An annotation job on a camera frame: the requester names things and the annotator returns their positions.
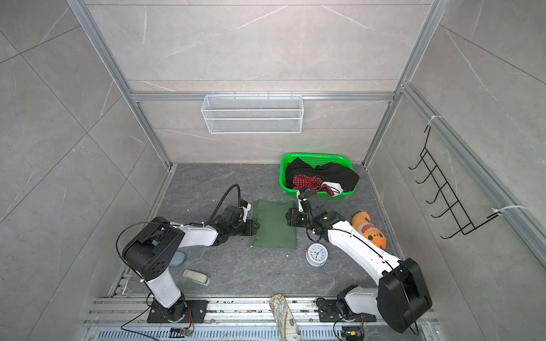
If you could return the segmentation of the red polka dot skirt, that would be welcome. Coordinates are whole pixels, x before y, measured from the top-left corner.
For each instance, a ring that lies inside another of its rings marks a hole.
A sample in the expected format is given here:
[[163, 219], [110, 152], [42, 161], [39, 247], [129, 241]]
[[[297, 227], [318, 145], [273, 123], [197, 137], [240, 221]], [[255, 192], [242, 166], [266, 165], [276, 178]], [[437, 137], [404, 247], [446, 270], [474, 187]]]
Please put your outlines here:
[[307, 176], [304, 174], [299, 174], [294, 176], [293, 178], [293, 186], [292, 188], [294, 190], [301, 190], [303, 188], [307, 188], [309, 190], [315, 190], [316, 192], [324, 192], [328, 196], [331, 196], [331, 191], [329, 190], [328, 186], [324, 185], [324, 182], [321, 178], [316, 176]]

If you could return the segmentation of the green plastic basket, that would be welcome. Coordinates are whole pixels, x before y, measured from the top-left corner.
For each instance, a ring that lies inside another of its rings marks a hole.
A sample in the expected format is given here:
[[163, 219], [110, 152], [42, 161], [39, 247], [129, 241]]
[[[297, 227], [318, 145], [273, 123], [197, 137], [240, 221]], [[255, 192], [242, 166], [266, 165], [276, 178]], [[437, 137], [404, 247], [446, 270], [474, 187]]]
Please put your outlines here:
[[350, 196], [355, 192], [356, 184], [360, 176], [354, 171], [352, 163], [344, 156], [329, 155], [329, 154], [315, 154], [315, 153], [288, 153], [282, 157], [280, 161], [280, 187], [282, 190], [290, 197], [295, 197], [297, 190], [289, 188], [289, 177], [287, 175], [288, 168], [290, 168], [291, 173], [295, 173], [294, 167], [291, 166], [295, 160], [299, 159], [302, 163], [309, 165], [313, 170], [317, 168], [323, 168], [325, 165], [336, 164], [340, 167], [348, 169], [355, 176], [349, 176], [346, 179], [343, 179], [340, 184], [348, 185], [347, 188], [344, 187], [344, 191], [337, 196], [338, 199], [341, 199], [346, 196]]

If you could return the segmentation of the light blue cup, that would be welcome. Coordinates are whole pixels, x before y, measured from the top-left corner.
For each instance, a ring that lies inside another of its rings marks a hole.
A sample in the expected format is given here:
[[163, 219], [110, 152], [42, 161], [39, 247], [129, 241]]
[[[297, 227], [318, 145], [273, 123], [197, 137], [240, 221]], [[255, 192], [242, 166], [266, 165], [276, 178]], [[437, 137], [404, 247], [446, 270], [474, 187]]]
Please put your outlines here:
[[176, 251], [172, 260], [170, 261], [170, 267], [180, 267], [186, 260], [186, 255], [182, 251]]

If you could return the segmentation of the beige remote control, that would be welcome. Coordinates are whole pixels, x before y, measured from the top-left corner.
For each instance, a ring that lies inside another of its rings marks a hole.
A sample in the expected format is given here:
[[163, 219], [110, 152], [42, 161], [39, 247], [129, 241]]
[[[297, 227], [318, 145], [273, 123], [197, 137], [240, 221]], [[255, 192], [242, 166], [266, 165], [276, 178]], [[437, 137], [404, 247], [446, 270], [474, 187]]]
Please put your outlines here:
[[210, 278], [197, 271], [193, 270], [185, 270], [182, 274], [183, 278], [187, 278], [190, 281], [196, 282], [197, 284], [209, 286], [210, 285]]

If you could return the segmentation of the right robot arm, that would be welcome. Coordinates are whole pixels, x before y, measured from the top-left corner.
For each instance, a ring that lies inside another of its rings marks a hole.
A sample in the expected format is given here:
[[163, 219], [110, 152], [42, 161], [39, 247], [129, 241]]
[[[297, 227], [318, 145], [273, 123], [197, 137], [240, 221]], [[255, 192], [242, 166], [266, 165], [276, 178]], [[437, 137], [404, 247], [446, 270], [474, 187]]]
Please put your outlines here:
[[288, 225], [303, 227], [344, 251], [378, 286], [375, 295], [359, 286], [348, 287], [338, 294], [340, 317], [374, 315], [396, 332], [410, 329], [418, 334], [417, 321], [432, 308], [432, 298], [419, 264], [411, 258], [401, 260], [374, 245], [345, 217], [328, 211], [316, 191], [299, 190], [297, 203], [297, 208], [287, 212]]

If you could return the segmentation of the black wall hook rack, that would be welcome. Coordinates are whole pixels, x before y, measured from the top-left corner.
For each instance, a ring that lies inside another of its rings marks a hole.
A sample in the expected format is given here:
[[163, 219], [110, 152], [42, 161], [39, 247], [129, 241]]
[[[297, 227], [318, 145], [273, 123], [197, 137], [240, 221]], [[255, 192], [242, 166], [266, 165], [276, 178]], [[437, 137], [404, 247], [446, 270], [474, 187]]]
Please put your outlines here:
[[431, 131], [432, 128], [430, 126], [425, 128], [425, 142], [423, 143], [423, 147], [419, 152], [419, 159], [414, 166], [408, 166], [408, 169], [411, 171], [425, 169], [427, 171], [425, 177], [422, 180], [416, 180], [415, 183], [418, 185], [423, 185], [431, 182], [435, 185], [435, 196], [431, 200], [425, 200], [425, 203], [428, 205], [434, 205], [440, 201], [444, 206], [444, 210], [441, 213], [431, 215], [431, 218], [439, 220], [440, 218], [448, 215], [454, 220], [456, 229], [453, 232], [440, 236], [443, 240], [449, 240], [459, 234], [468, 235], [495, 220], [497, 217], [500, 217], [501, 214], [494, 212], [488, 215], [482, 223], [473, 222], [464, 204], [456, 194], [456, 190], [448, 181], [443, 170], [439, 167], [439, 164], [436, 162], [434, 156], [432, 156], [431, 151], [427, 147]]

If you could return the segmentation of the green skirt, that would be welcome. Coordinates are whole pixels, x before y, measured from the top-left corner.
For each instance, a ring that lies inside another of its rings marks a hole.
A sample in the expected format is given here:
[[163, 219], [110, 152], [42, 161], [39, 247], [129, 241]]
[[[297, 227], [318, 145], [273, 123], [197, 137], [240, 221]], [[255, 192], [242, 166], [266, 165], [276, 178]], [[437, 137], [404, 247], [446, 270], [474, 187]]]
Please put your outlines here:
[[249, 238], [251, 247], [296, 249], [297, 231], [287, 223], [286, 214], [295, 208], [294, 201], [268, 202], [258, 200], [253, 208], [253, 222], [259, 227]]

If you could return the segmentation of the white garment in basket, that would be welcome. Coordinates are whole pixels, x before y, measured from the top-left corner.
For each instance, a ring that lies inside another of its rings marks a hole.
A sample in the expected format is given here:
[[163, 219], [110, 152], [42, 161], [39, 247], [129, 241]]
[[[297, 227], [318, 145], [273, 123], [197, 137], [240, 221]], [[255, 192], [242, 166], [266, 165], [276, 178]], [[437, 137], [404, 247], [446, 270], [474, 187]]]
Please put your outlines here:
[[329, 190], [331, 191], [332, 197], [339, 196], [341, 193], [344, 192], [344, 189], [339, 183], [324, 182], [324, 185], [328, 186]]

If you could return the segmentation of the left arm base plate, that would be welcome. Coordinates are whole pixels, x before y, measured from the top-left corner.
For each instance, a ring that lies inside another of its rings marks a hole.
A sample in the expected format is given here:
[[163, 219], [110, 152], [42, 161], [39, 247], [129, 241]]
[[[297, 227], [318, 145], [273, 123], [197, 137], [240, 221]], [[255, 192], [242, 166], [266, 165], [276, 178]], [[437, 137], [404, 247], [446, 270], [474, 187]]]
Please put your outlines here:
[[203, 323], [208, 301], [186, 301], [178, 300], [170, 308], [163, 307], [157, 300], [154, 300], [150, 313], [146, 319], [148, 323]]

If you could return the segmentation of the white alarm clock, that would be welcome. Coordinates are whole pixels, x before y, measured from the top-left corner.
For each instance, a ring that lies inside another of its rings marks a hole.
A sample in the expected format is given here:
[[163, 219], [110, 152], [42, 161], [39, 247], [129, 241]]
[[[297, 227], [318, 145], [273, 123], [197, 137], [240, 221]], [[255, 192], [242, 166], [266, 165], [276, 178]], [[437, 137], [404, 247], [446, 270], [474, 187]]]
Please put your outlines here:
[[328, 250], [320, 243], [311, 244], [306, 252], [306, 260], [312, 267], [322, 267], [328, 261]]

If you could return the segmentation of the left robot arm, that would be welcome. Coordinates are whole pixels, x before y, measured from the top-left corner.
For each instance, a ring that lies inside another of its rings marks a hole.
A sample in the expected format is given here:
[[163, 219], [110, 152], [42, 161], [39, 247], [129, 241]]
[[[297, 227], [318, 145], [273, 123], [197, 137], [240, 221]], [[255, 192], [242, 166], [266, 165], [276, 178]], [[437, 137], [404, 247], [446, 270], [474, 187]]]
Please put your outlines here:
[[254, 235], [259, 224], [248, 217], [251, 208], [241, 198], [240, 186], [234, 184], [205, 222], [179, 224], [155, 217], [133, 224], [143, 228], [123, 249], [115, 242], [118, 257], [145, 282], [154, 297], [153, 310], [165, 321], [177, 323], [189, 316], [186, 299], [169, 271], [177, 251], [184, 247], [217, 247], [231, 237]]

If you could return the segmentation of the black skirt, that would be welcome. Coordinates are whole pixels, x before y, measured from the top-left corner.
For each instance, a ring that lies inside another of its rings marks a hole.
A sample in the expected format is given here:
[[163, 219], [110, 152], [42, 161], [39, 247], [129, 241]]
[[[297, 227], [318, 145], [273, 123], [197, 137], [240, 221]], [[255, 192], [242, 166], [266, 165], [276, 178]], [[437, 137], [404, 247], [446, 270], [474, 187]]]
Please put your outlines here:
[[[343, 179], [347, 180], [349, 176], [355, 176], [355, 174], [352, 173], [350, 170], [340, 167], [336, 164], [325, 165], [323, 168], [317, 168], [316, 170], [313, 170], [309, 165], [302, 163], [299, 159], [297, 159], [294, 163], [291, 164], [291, 166], [294, 167], [294, 170], [296, 172], [291, 173], [290, 168], [287, 169], [287, 175], [289, 177], [289, 188], [292, 188], [293, 186], [292, 182], [294, 176], [299, 174], [316, 176], [321, 178], [323, 181], [339, 184]], [[341, 185], [341, 187], [344, 189], [344, 187], [347, 188], [348, 185]]]

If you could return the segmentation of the orange plush toy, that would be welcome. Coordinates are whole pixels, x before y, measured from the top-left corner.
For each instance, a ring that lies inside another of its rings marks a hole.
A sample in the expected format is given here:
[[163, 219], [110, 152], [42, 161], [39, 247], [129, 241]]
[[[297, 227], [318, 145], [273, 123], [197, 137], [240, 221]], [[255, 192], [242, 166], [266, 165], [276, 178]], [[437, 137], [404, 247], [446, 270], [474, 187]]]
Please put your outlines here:
[[358, 233], [362, 234], [368, 241], [376, 247], [386, 250], [387, 239], [385, 233], [380, 231], [372, 222], [369, 214], [361, 210], [353, 215], [351, 224]]

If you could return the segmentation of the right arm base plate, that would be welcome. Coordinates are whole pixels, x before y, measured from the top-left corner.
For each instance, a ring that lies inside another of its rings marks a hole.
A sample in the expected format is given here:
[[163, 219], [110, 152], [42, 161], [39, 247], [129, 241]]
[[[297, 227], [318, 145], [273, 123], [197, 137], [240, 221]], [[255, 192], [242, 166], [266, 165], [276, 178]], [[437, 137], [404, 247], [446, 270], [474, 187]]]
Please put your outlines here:
[[341, 319], [348, 322], [376, 322], [375, 315], [367, 313], [354, 313], [343, 299], [317, 298], [315, 304], [318, 308], [319, 320], [323, 323], [336, 322]]

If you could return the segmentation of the patterned rolled cloth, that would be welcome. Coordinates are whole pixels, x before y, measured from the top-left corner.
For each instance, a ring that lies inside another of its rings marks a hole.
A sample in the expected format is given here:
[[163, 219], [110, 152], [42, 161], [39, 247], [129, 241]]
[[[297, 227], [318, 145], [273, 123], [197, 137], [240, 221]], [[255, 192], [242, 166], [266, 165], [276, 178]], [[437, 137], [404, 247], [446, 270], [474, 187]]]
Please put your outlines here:
[[277, 294], [270, 298], [270, 311], [273, 314], [283, 341], [301, 340], [301, 331], [283, 295]]

